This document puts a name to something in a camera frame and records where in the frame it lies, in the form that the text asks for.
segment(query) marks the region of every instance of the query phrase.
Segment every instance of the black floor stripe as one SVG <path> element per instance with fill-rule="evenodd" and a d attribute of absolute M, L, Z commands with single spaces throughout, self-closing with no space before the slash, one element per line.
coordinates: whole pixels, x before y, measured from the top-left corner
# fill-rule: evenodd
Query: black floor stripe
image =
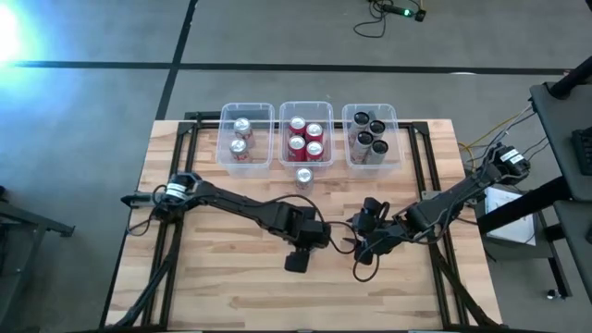
<path fill-rule="evenodd" d="M 452 74 L 473 73 L 485 75 L 563 75 L 570 68 L 471 68 L 425 66 L 372 66 L 372 65 L 307 65 L 307 64 L 240 64 L 240 63 L 181 63 L 189 28 L 179 36 L 173 63 L 164 62 L 109 62 L 109 61 L 14 61 L 11 68 L 97 68 L 97 69 L 176 69 L 176 70 L 234 70 L 234 71 L 311 71 L 350 73 L 418 73 Z"/>
<path fill-rule="evenodd" d="M 91 69 L 171 69 L 163 62 L 111 62 L 111 61 L 14 61 L 10 68 L 91 68 Z"/>
<path fill-rule="evenodd" d="M 494 74 L 494 75 L 563 75 L 565 68 L 465 68 L 423 66 L 369 66 L 369 65 L 304 65 L 304 64 L 232 64 L 195 63 L 180 64 L 179 69 L 234 70 L 234 71 L 310 71 L 357 73 L 419 73 L 419 74 Z"/>
<path fill-rule="evenodd" d="M 191 21 L 193 20 L 193 13 L 195 12 L 195 6 L 198 0 L 191 0 L 187 13 L 185 14 L 185 20 L 183 20 L 183 26 L 181 28 L 181 34 L 177 41 L 177 47 L 175 48 L 175 55 L 173 55 L 173 63 L 168 76 L 166 77 L 165 87 L 163 94 L 160 97 L 160 103 L 158 104 L 158 110 L 156 111 L 155 120 L 163 120 L 167 116 L 168 105 L 170 103 L 170 97 L 175 88 L 175 81 L 177 80 L 177 73 L 179 72 L 179 64 L 183 58 L 183 51 L 185 51 L 185 45 L 187 44 L 187 38 L 189 37 L 189 31 L 191 30 Z"/>

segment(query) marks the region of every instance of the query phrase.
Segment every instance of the can lid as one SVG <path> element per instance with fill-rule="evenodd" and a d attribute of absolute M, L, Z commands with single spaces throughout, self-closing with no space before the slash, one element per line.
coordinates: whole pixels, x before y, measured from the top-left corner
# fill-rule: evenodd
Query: can lid
<path fill-rule="evenodd" d="M 368 116 L 365 112 L 357 112 L 353 115 L 353 121 L 358 125 L 368 125 L 370 121 L 370 116 Z"/>
<path fill-rule="evenodd" d="M 299 182 L 309 182 L 313 180 L 313 171 L 307 167 L 301 167 L 296 170 L 296 179 Z"/>
<path fill-rule="evenodd" d="M 232 153 L 242 153 L 245 150 L 247 150 L 247 142 L 245 142 L 243 139 L 233 140 L 230 143 L 230 151 Z"/>
<path fill-rule="evenodd" d="M 306 127 L 306 132 L 309 135 L 317 136 L 323 134 L 323 128 L 319 124 L 312 123 Z"/>
<path fill-rule="evenodd" d="M 234 130 L 248 130 L 250 126 L 249 119 L 245 117 L 238 118 L 234 121 Z"/>
<path fill-rule="evenodd" d="M 373 122 L 370 123 L 370 126 L 368 126 L 368 128 L 370 129 L 370 131 L 372 133 L 380 134 L 385 131 L 387 126 L 385 126 L 385 123 L 383 123 L 380 120 L 374 120 Z"/>
<path fill-rule="evenodd" d="M 374 137 L 372 136 L 372 134 L 370 134 L 369 132 L 367 132 L 365 130 L 358 133 L 358 142 L 363 145 L 368 145 L 368 144 L 372 143 L 373 139 L 374 139 Z"/>
<path fill-rule="evenodd" d="M 321 142 L 310 142 L 306 146 L 306 151 L 312 156 L 317 156 L 323 153 L 323 145 Z"/>
<path fill-rule="evenodd" d="M 306 142 L 304 142 L 304 138 L 302 136 L 294 135 L 290 138 L 289 145 L 292 149 L 301 149 L 305 144 Z"/>
<path fill-rule="evenodd" d="M 376 140 L 372 143 L 372 151 L 377 154 L 386 154 L 388 150 L 389 144 L 382 140 Z"/>
<path fill-rule="evenodd" d="M 303 129 L 304 125 L 306 125 L 306 121 L 304 121 L 303 117 L 296 116 L 292 117 L 292 119 L 290 120 L 290 126 L 295 130 Z"/>

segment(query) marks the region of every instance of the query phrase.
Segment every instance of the silver soda can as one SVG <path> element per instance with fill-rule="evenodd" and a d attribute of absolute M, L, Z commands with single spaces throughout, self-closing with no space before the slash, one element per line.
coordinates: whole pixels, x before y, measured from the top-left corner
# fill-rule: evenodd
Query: silver soda can
<path fill-rule="evenodd" d="M 296 170 L 296 190 L 299 194 L 308 195 L 313 191 L 313 171 L 307 167 Z"/>
<path fill-rule="evenodd" d="M 368 151 L 368 155 L 366 156 L 366 164 L 368 165 L 377 165 L 381 164 L 384 161 L 387 152 L 389 151 L 389 144 L 382 141 L 376 140 L 372 142 L 372 146 Z"/>
<path fill-rule="evenodd" d="M 233 140 L 230 143 L 230 154 L 236 163 L 251 163 L 251 155 L 247 142 L 243 139 Z"/>
<path fill-rule="evenodd" d="M 380 120 L 372 120 L 370 125 L 368 125 L 368 131 L 374 137 L 374 140 L 379 140 L 382 138 L 382 134 L 385 133 L 387 126 Z"/>
<path fill-rule="evenodd" d="M 348 129 L 348 144 L 353 146 L 355 138 L 363 130 L 366 130 L 370 123 L 370 117 L 365 112 L 357 112 L 353 115 L 353 121 L 351 122 L 350 128 Z"/>
<path fill-rule="evenodd" d="M 350 159 L 354 164 L 361 164 L 365 160 L 373 140 L 372 134 L 367 131 L 358 133 L 350 154 Z"/>
<path fill-rule="evenodd" d="M 238 118 L 234 121 L 234 134 L 239 139 L 247 142 L 247 147 L 253 148 L 255 146 L 255 136 L 253 135 L 253 128 L 251 121 L 245 117 Z"/>

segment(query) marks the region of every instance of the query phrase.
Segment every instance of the red soda can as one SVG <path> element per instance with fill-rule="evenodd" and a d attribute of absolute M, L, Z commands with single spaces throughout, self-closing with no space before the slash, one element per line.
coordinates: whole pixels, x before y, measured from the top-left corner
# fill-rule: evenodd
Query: red soda can
<path fill-rule="evenodd" d="M 290 132 L 290 136 L 300 135 L 304 137 L 304 133 L 306 132 L 306 121 L 303 117 L 296 116 L 290 119 L 290 126 L 288 127 Z"/>
<path fill-rule="evenodd" d="M 306 142 L 302 136 L 295 135 L 288 140 L 288 161 L 306 161 Z"/>
<path fill-rule="evenodd" d="M 316 123 L 308 124 L 304 138 L 307 142 L 323 142 L 323 128 Z"/>
<path fill-rule="evenodd" d="M 306 160 L 308 162 L 323 162 L 323 152 L 321 142 L 310 142 L 306 145 Z"/>

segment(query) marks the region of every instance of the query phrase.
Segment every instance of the yellow cable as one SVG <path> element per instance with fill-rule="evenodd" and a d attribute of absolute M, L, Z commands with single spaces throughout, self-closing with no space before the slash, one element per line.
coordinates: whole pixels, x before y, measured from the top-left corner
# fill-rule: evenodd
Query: yellow cable
<path fill-rule="evenodd" d="M 498 125 L 496 125 L 496 127 L 494 127 L 493 129 L 491 129 L 489 132 L 487 132 L 486 134 L 484 134 L 481 138 L 475 140 L 474 142 L 472 142 L 471 144 L 467 145 L 467 148 L 471 148 L 474 145 L 476 145 L 477 143 L 479 143 L 481 140 L 485 139 L 486 137 L 489 136 L 489 134 L 493 133 L 495 130 L 499 129 L 500 127 L 506 125 L 507 123 L 511 122 L 512 120 L 514 120 L 516 117 L 520 116 L 520 113 L 516 114 L 515 116 L 509 117 L 506 120 L 500 122 Z"/>
<path fill-rule="evenodd" d="M 464 148 L 467 152 L 469 152 L 469 156 L 471 156 L 471 171 L 475 171 L 475 156 L 473 155 L 473 151 L 471 150 L 471 147 L 469 147 L 468 145 L 466 145 L 465 143 L 462 142 L 457 142 L 462 148 Z"/>

